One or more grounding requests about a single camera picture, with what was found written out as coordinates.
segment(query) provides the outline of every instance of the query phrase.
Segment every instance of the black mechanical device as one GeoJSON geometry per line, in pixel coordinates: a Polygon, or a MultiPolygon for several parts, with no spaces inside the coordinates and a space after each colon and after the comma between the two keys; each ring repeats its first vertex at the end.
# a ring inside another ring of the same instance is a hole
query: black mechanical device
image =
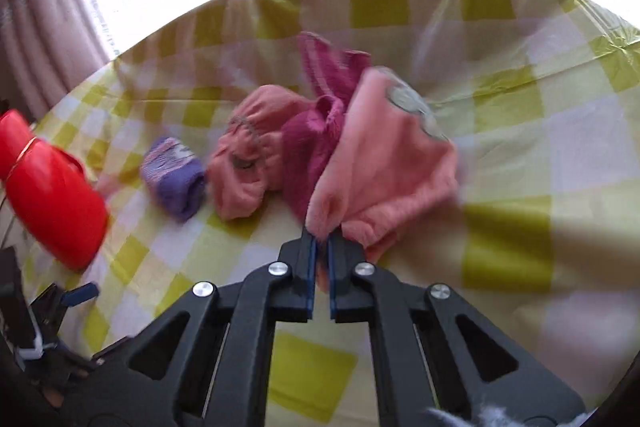
{"type": "MultiPolygon", "coordinates": [[[[8,425],[260,427],[275,323],[312,318],[317,261],[328,270],[332,319],[369,324],[382,427],[441,426],[432,408],[474,421],[495,405],[527,427],[584,412],[574,391],[450,287],[400,282],[340,230],[324,245],[303,231],[241,283],[198,282],[136,337],[91,360],[57,333],[66,309],[94,297],[95,285],[51,285],[29,306],[14,252],[1,251],[0,411],[4,397],[4,410],[25,420],[8,425]]],[[[584,425],[638,425],[629,396],[639,391],[634,363],[584,425]]]]}

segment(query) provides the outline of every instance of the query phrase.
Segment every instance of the silver screw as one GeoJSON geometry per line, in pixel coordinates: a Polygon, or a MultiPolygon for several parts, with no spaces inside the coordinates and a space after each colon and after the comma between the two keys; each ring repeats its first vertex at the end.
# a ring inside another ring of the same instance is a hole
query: silver screw
{"type": "Polygon", "coordinates": [[[434,284],[431,287],[431,297],[434,299],[448,299],[451,295],[451,288],[446,284],[434,284]]]}
{"type": "Polygon", "coordinates": [[[269,273],[271,275],[275,275],[276,277],[280,277],[281,275],[286,274],[289,271],[289,266],[287,263],[283,263],[282,261],[276,261],[275,263],[271,263],[269,265],[269,273]]]}
{"type": "Polygon", "coordinates": [[[193,285],[193,293],[198,297],[209,297],[213,293],[213,285],[207,281],[196,282],[193,285]]]}
{"type": "Polygon", "coordinates": [[[356,274],[366,277],[367,275],[371,275],[376,271],[376,267],[371,263],[358,263],[356,267],[353,269],[356,274]]]}

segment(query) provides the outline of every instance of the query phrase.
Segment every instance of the checkered tablecloth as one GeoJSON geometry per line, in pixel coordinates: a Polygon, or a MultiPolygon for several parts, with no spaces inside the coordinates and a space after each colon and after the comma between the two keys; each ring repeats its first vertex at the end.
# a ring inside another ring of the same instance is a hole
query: checkered tablecloth
{"type": "MultiPolygon", "coordinates": [[[[458,201],[382,264],[459,289],[589,404],[601,400],[640,347],[640,32],[588,0],[212,0],[164,26],[38,126],[85,163],[111,215],[84,274],[39,247],[22,260],[32,295],[52,280],[100,285],[63,338],[95,352],[194,282],[239,281],[299,236],[277,194],[247,219],[224,223],[207,203],[178,225],[138,166],[166,134],[206,158],[260,84],[310,94],[300,30],[394,69],[460,150],[458,201]]],[[[332,324],[319,293],[311,323],[278,327],[268,425],[376,418],[367,329],[332,324]]]]}

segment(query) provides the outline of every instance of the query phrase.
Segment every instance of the curtain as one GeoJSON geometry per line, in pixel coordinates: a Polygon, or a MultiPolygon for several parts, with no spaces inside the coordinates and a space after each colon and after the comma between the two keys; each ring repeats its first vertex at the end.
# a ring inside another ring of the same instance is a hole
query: curtain
{"type": "Polygon", "coordinates": [[[113,56],[93,0],[0,0],[2,93],[41,118],[113,56]]]}

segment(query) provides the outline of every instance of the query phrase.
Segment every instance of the red plastic container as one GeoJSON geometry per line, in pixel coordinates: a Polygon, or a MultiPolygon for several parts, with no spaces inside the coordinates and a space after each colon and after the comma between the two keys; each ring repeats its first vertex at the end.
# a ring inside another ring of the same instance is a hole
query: red plastic container
{"type": "Polygon", "coordinates": [[[33,136],[16,110],[0,117],[0,180],[16,216],[72,270],[84,269],[107,227],[104,201],[70,154],[33,136]]]}

